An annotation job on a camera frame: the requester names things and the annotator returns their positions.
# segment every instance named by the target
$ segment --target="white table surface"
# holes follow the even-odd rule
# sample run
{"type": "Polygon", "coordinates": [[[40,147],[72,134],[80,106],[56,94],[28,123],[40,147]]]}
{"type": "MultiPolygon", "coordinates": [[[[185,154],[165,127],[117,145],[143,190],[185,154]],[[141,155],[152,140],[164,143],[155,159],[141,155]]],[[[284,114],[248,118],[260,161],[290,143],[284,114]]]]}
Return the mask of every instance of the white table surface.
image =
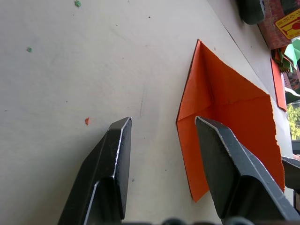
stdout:
{"type": "Polygon", "coordinates": [[[291,155],[286,115],[262,63],[268,50],[256,27],[225,18],[232,3],[222,1],[222,11],[205,0],[81,2],[1,3],[1,224],[56,224],[82,161],[126,116],[133,118],[126,220],[219,222],[209,193],[191,198],[175,123],[198,38],[271,94],[278,144],[291,155]]]}

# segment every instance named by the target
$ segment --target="orange paper scrap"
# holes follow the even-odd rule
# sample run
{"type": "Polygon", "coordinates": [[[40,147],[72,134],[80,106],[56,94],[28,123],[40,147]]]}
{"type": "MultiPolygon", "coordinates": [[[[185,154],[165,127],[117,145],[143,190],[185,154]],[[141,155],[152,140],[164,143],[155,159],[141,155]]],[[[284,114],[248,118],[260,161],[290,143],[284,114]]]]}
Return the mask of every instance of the orange paper scrap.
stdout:
{"type": "Polygon", "coordinates": [[[85,122],[85,124],[86,125],[88,125],[89,124],[89,122],[90,122],[90,118],[88,117],[88,118],[86,118],[85,120],[84,120],[84,122],[85,122]]]}
{"type": "Polygon", "coordinates": [[[209,190],[195,126],[196,116],[228,126],[284,190],[284,170],[275,139],[270,96],[227,66],[200,40],[197,41],[177,117],[181,150],[195,202],[209,190]]]}

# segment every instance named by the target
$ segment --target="green paper scrap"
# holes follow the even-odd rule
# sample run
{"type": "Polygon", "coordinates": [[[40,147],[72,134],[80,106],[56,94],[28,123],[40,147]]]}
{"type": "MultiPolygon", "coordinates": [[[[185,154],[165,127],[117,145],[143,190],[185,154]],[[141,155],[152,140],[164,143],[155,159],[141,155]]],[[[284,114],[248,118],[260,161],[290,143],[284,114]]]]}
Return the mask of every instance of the green paper scrap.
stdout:
{"type": "Polygon", "coordinates": [[[78,1],[78,0],[74,1],[74,3],[75,3],[75,5],[76,5],[77,7],[80,7],[80,6],[81,6],[81,2],[78,1]]]}
{"type": "Polygon", "coordinates": [[[300,99],[300,95],[292,89],[285,87],[285,100],[286,104],[295,102],[300,99]]]}
{"type": "Polygon", "coordinates": [[[280,60],[274,58],[274,61],[279,66],[279,70],[281,72],[292,71],[293,69],[292,69],[290,61],[287,60],[286,58],[284,58],[284,55],[282,54],[280,49],[278,49],[278,53],[279,53],[279,56],[280,56],[280,60]]]}
{"type": "Polygon", "coordinates": [[[297,62],[300,59],[300,40],[294,40],[285,50],[285,55],[293,61],[294,67],[297,69],[297,62]]]}

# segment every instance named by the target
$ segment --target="tree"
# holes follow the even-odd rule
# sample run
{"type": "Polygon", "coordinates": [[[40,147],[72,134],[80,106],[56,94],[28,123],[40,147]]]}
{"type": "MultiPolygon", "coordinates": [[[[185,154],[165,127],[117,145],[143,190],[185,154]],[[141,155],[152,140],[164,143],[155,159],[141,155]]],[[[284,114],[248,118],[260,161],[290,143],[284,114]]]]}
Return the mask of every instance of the tree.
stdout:
{"type": "Polygon", "coordinates": [[[287,114],[289,117],[292,139],[300,139],[300,105],[289,104],[287,106],[287,114]]]}

